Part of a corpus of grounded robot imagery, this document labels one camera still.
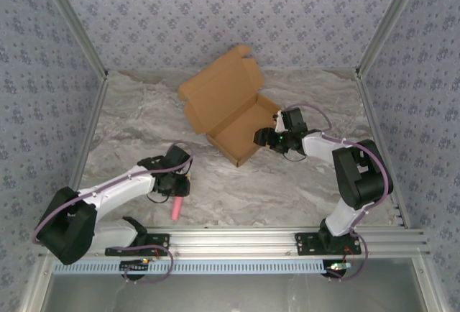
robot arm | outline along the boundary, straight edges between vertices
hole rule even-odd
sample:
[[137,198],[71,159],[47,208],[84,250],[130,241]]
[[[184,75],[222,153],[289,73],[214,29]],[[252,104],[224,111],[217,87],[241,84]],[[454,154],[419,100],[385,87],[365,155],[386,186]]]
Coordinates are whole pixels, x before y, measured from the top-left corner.
[[[332,214],[321,222],[319,231],[327,250],[335,238],[349,233],[350,227],[367,207],[382,197],[382,172],[366,152],[351,145],[327,140],[320,130],[309,130],[299,108],[279,111],[273,119],[275,128],[257,131],[254,135],[255,144],[268,146],[281,154],[295,150],[306,157],[322,159],[335,167],[341,199]],[[359,144],[383,162],[373,141],[366,139]],[[391,193],[392,180],[386,173],[389,177],[388,193]]]
[[[100,185],[80,191],[73,191],[69,187],[60,189],[39,225],[69,201],[79,196],[88,197],[59,211],[38,231],[37,239],[65,265],[79,260],[90,248],[130,245],[139,229],[143,228],[142,225],[129,217],[124,218],[126,224],[115,226],[99,220],[118,206],[152,191],[164,196],[188,196],[190,181],[182,173],[182,168],[166,173],[161,173],[161,170],[173,169],[187,161],[191,163],[189,159],[187,152],[172,146],[166,156],[143,159],[126,173]],[[104,239],[99,236],[102,230]]]

patterned wallpaper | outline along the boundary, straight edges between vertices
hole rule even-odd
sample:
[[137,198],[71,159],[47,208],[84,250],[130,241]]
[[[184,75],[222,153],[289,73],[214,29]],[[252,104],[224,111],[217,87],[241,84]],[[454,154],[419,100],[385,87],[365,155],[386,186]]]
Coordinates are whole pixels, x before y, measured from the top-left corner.
[[97,89],[52,0],[0,0],[0,311],[18,309],[32,230],[68,183]]
[[410,0],[366,81],[413,226],[460,311],[460,0]]
[[203,67],[237,43],[262,66],[355,67],[390,0],[70,0],[109,69]]

cardboard box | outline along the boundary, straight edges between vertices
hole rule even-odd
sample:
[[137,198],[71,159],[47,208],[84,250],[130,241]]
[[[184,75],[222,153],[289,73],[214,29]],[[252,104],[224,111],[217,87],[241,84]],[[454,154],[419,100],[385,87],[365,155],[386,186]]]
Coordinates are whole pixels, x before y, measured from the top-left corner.
[[273,114],[280,107],[257,93],[264,83],[251,52],[238,45],[179,87],[186,100],[184,113],[195,133],[208,141],[234,165],[241,166],[258,149],[254,133],[274,127]]

pink object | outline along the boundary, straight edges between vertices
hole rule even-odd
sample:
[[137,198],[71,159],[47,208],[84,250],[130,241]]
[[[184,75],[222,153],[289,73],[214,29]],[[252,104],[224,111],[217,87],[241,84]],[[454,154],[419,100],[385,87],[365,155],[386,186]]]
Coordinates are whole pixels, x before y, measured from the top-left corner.
[[172,206],[171,219],[177,221],[179,219],[180,207],[182,206],[183,197],[174,197],[174,204]]

box lid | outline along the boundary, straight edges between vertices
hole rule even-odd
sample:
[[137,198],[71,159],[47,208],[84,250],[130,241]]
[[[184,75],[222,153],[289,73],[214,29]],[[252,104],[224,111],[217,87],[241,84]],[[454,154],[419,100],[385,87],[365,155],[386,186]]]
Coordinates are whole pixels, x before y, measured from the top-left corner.
[[179,99],[187,100],[184,113],[195,133],[208,132],[251,98],[264,83],[251,52],[238,45],[179,87]]

